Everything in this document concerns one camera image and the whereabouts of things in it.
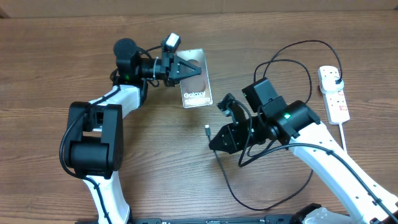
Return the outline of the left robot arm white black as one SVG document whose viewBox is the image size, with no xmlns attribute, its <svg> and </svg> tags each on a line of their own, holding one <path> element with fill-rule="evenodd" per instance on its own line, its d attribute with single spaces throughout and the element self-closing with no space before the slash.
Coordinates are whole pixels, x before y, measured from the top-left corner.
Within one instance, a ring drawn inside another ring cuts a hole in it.
<svg viewBox="0 0 398 224">
<path fill-rule="evenodd" d="M 114 45 L 116 69 L 110 74 L 112 89 L 89 102 L 73 102 L 67 129 L 60 143 L 63 170 L 81 179 L 93 197 L 96 223 L 133 223 L 132 211 L 124 198 L 119 170 L 123 163 L 123 119 L 140 108 L 147 89 L 155 80 L 175 86 L 181 80 L 201 74 L 201 68 L 177 56 L 181 43 L 169 34 L 160 44 L 162 54 L 152 58 L 132 39 Z"/>
</svg>

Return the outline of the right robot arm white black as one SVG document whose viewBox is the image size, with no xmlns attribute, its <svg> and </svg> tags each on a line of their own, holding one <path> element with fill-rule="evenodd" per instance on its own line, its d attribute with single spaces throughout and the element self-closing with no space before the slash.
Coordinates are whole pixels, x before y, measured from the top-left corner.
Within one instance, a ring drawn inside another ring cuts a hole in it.
<svg viewBox="0 0 398 224">
<path fill-rule="evenodd" d="M 288 149 L 304 161 L 339 199 L 347 215 L 333 213 L 313 203 L 292 215 L 291 223 L 397 223 L 397 196 L 376 183 L 333 139 L 326 125 L 306 103 L 288 105 L 268 78 L 243 88 L 245 99 L 257 113 L 227 94 L 217 107 L 232 123 L 224 125 L 210 140 L 209 148 L 229 154 L 240 152 L 268 139 L 280 146 L 267 147 L 244 167 L 272 152 Z"/>
</svg>

